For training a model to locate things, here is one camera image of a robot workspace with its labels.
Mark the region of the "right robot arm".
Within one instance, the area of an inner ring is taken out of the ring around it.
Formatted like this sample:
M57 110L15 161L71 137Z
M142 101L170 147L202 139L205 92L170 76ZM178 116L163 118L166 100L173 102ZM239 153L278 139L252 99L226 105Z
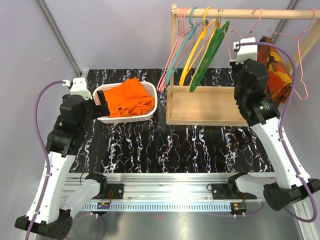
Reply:
M228 179L227 193L264 198L275 211L304 200L320 190L319 179L311 178L302 167L284 130L275 102L265 94L269 75L263 63L252 59L230 61L234 79L234 99L241 116L261 141L272 164L275 177L254 177L237 173Z

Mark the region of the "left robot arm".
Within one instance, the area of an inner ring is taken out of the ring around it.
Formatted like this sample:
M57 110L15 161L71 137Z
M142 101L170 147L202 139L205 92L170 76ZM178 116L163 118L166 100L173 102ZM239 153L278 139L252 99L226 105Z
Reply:
M107 196L107 178L90 173L66 200L61 202L69 170L85 140L92 120L100 116L103 107L97 106L89 90L72 90L62 97L60 114L53 130L42 144L45 165L33 204L26 215L15 221L15 228L27 235L35 233L63 240L69 233L76 215L94 197Z

